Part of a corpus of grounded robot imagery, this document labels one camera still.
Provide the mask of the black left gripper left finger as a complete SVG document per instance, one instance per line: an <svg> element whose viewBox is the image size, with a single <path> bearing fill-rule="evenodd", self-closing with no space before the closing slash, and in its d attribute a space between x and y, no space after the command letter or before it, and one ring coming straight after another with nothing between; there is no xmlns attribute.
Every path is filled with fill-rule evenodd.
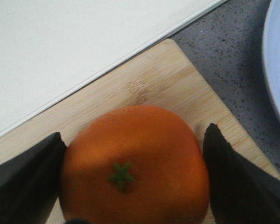
<svg viewBox="0 0 280 224"><path fill-rule="evenodd" d="M0 224L47 222L66 148L60 133L53 133L0 165Z"/></svg>

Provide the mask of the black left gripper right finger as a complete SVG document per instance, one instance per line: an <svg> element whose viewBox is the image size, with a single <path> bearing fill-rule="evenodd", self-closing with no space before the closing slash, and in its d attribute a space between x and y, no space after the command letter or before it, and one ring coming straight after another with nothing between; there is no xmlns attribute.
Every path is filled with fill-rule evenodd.
<svg viewBox="0 0 280 224"><path fill-rule="evenodd" d="M215 124L206 129L203 158L217 224L280 224L280 180L236 152Z"/></svg>

